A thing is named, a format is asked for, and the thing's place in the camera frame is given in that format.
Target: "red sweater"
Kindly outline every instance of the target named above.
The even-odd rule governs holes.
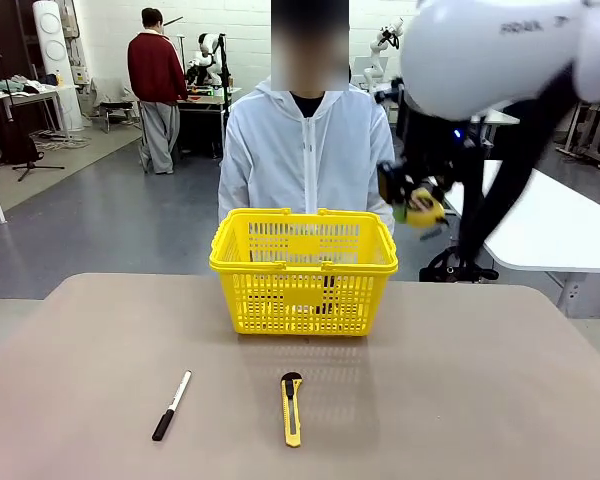
[[[173,103],[187,98],[187,84],[173,44],[162,35],[140,33],[127,54],[131,88],[144,102]]]

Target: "zipper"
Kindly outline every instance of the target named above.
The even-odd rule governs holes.
[[[313,118],[302,122],[304,149],[304,207],[305,213],[318,213],[318,165],[316,161],[316,124]]]

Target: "beige tabletop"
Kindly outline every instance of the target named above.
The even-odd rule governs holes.
[[[523,287],[391,282],[309,339],[239,337],[214,278],[73,277],[0,349],[0,480],[157,478],[600,480],[600,356]]]

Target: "gray floor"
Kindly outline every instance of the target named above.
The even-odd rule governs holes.
[[[9,223],[0,226],[0,298],[43,299],[82,272],[211,273],[217,163],[186,158],[175,175],[147,176],[137,158],[130,144],[8,212]],[[599,170],[553,151],[540,168],[600,203]],[[400,227],[395,236],[396,280],[416,280],[448,243],[448,235],[421,242],[418,232]],[[594,232],[590,248],[600,248]],[[491,259],[485,254],[482,262]],[[545,274],[498,270],[503,283],[532,286],[554,301],[559,295]],[[587,281],[571,314],[600,318],[600,275]]]

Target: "plastic shopping basket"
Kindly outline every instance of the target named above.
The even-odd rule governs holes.
[[[233,210],[211,247],[238,333],[367,335],[398,269],[373,213]]]

